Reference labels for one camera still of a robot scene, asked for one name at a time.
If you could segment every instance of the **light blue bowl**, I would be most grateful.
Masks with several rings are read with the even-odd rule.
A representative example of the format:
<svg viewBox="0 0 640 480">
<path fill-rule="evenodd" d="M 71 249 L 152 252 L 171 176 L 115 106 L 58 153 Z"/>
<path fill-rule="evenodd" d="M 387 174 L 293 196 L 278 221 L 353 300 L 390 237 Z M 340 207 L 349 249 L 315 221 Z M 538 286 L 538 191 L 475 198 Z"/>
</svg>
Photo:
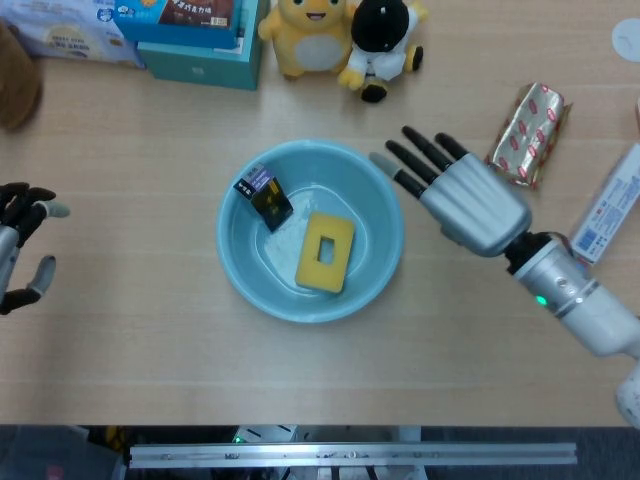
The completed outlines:
<svg viewBox="0 0 640 480">
<path fill-rule="evenodd" d="M 293 214 L 274 233 L 233 188 L 256 163 L 278 179 Z M 295 282 L 309 215 L 356 226 L 344 289 L 331 294 Z M 217 248 L 233 286 L 253 305 L 300 323 L 337 320 L 367 305 L 387 285 L 404 245 L 404 220 L 388 179 L 366 157 L 334 143 L 301 140 L 273 148 L 233 180 L 218 212 Z"/>
</svg>

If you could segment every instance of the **wooden table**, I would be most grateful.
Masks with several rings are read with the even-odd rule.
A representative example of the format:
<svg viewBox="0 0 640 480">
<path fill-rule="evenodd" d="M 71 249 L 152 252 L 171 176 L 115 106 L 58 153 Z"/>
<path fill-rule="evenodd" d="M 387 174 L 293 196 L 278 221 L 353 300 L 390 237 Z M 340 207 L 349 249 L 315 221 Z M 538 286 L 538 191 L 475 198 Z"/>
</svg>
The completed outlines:
<svg viewBox="0 0 640 480">
<path fill-rule="evenodd" d="M 597 360 L 504 271 L 398 190 L 406 250 L 385 292 L 335 324 L 267 317 L 227 282 L 214 221 L 232 176 L 277 143 L 322 137 L 363 152 L 411 124 L 484 155 L 518 87 L 574 109 L 538 193 L 536 230 L 569 232 L 638 138 L 640 67 L 611 29 L 637 0 L 432 0 L 423 71 L 378 106 L 335 78 L 284 81 L 268 49 L 257 93 L 48 60 L 43 104 L 0 137 L 0 180 L 72 209 L 30 240 L 58 272 L 39 304 L 0 320 L 0 421 L 82 424 L 622 425 L 627 359 Z M 640 311 L 640 210 L 596 269 Z"/>
</svg>

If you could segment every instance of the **brown plush toy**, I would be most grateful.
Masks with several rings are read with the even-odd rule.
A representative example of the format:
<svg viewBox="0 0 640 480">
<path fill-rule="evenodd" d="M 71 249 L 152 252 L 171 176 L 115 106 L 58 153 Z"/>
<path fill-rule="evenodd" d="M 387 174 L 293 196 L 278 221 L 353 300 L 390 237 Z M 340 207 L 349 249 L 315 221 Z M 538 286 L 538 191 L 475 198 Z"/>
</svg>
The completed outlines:
<svg viewBox="0 0 640 480">
<path fill-rule="evenodd" d="M 33 111 L 40 75 L 9 29 L 0 22 L 0 127 L 20 126 Z"/>
</svg>

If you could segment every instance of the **cardboard box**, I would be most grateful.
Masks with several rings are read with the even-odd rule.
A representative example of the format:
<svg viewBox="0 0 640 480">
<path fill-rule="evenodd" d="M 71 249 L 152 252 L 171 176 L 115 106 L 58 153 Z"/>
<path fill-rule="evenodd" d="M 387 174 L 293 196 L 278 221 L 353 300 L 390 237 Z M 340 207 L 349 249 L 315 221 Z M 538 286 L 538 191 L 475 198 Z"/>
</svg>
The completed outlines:
<svg viewBox="0 0 640 480">
<path fill-rule="evenodd" d="M 258 24 L 269 5 L 268 0 L 242 2 L 239 37 L 233 50 L 149 42 L 140 42 L 138 50 L 157 79 L 255 90 L 262 58 Z"/>
<path fill-rule="evenodd" d="M 115 21 L 131 42 L 234 48 L 239 0 L 116 0 Z"/>
<path fill-rule="evenodd" d="M 575 255 L 595 265 L 640 195 L 640 144 L 618 161 L 571 238 Z"/>
<path fill-rule="evenodd" d="M 115 0 L 0 0 L 0 18 L 31 55 L 143 67 L 114 15 Z"/>
</svg>

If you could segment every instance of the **white box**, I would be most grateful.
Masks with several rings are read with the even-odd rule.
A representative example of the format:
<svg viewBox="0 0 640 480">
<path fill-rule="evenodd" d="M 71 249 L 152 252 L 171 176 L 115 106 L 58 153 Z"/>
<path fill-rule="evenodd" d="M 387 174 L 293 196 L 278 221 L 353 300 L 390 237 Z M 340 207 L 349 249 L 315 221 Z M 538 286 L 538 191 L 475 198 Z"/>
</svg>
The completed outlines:
<svg viewBox="0 0 640 480">
<path fill-rule="evenodd" d="M 572 238 L 571 247 L 583 261 L 595 265 L 611 243 L 640 194 L 640 144 L 618 161 Z"/>
<path fill-rule="evenodd" d="M 0 22 L 31 55 L 143 67 L 114 17 L 115 0 L 0 0 Z"/>
</svg>

